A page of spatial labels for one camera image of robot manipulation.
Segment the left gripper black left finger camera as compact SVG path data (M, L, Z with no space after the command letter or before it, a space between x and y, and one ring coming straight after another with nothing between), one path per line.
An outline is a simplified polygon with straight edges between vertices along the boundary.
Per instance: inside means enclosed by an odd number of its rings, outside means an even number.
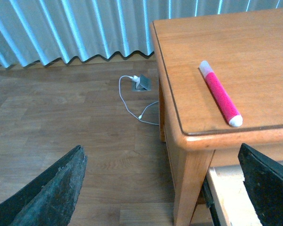
M0 226L67 226L88 157L78 145L0 204Z

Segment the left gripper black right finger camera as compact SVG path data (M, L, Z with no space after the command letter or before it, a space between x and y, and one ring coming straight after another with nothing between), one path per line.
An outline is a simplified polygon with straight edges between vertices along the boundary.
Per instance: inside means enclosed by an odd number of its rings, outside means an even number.
M243 143L238 159L244 186L264 226L283 226L283 165Z

